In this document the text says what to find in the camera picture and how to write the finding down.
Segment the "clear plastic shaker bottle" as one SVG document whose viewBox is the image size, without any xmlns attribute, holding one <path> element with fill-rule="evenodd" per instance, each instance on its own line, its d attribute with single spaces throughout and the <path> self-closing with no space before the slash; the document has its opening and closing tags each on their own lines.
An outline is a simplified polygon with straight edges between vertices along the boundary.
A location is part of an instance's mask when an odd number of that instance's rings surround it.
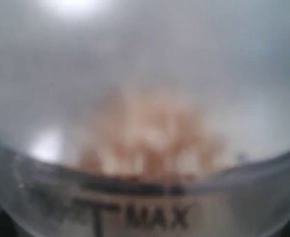
<svg viewBox="0 0 290 237">
<path fill-rule="evenodd" d="M 0 0 L 0 206 L 35 237 L 274 235 L 290 0 Z"/>
</svg>

